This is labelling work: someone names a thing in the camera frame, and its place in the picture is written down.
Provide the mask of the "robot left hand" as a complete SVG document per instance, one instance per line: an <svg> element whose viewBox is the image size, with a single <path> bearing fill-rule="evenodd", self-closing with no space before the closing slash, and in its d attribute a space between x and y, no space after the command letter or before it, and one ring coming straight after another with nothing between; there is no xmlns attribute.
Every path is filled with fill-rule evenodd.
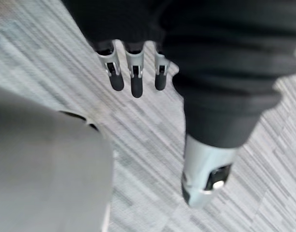
<svg viewBox="0 0 296 232"><path fill-rule="evenodd" d="M156 49L155 86L172 82L184 100L182 192L201 208L226 184L238 149L296 74L296 0L65 0L112 87L124 86L112 41L124 44L132 94L142 93L145 41Z"/></svg>

